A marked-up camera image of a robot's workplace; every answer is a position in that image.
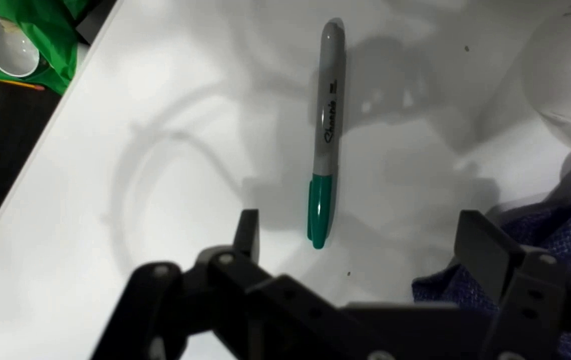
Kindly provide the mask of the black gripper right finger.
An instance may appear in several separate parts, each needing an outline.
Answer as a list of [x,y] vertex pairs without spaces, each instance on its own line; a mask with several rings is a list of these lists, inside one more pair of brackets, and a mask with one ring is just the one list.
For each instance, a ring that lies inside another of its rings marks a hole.
[[526,250],[478,211],[460,215],[455,257],[482,290],[500,302]]

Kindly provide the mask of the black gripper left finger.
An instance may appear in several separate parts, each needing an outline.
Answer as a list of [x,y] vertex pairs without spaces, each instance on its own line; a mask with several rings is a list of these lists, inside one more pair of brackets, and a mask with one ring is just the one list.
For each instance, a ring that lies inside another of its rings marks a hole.
[[259,261],[261,241],[259,241],[261,216],[256,209],[241,213],[236,233],[232,238],[232,249],[253,262]]

